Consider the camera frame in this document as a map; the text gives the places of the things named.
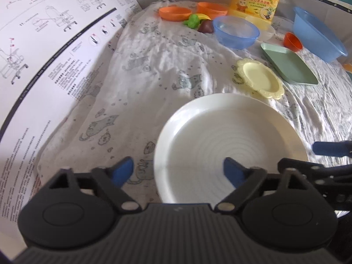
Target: white plate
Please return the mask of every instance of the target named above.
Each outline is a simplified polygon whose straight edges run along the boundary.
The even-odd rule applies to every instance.
[[[160,133],[154,176],[161,200],[214,206],[234,189],[223,174],[226,157],[271,173],[284,157],[308,160],[296,131],[273,108],[234,93],[204,96],[177,110]]]

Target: white cloth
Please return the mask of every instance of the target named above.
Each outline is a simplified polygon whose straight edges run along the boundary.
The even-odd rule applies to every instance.
[[[43,183],[61,167],[88,172],[132,156],[134,175],[123,189],[141,205],[160,201],[153,179],[153,155],[163,125],[187,102],[218,92],[252,96],[280,112],[296,129],[310,161],[326,166],[351,162],[346,157],[315,156],[311,151],[314,141],[352,139],[352,84],[337,61],[327,64],[304,49],[299,55],[319,85],[284,82],[281,100],[264,99],[236,73],[236,62],[244,57],[272,68],[260,43],[231,51],[212,35],[161,20],[158,9],[170,4],[196,7],[192,2],[163,0],[132,19],[117,44],[99,94],[96,98],[87,95],[44,149],[38,163]],[[285,28],[280,19],[274,27],[277,34],[270,43],[282,44]]]

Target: blue handle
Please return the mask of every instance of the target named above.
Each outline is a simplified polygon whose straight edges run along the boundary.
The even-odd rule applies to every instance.
[[[350,155],[348,145],[350,141],[345,142],[315,142],[312,150],[315,154],[330,157],[344,157]]]
[[[246,181],[246,171],[248,169],[234,159],[227,157],[224,160],[224,175],[235,188]]]
[[[112,176],[111,181],[112,183],[121,188],[124,183],[131,177],[133,173],[133,160],[131,157],[126,157],[115,166],[111,167]]]

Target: dark fabric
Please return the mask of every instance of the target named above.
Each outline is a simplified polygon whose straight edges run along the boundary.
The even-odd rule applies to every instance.
[[[339,218],[337,231],[328,247],[341,261],[346,261],[352,255],[352,213]]]

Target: cartoon character label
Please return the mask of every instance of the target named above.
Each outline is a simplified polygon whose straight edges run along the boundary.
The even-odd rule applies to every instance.
[[[272,21],[279,0],[232,0],[230,8],[266,21]]]

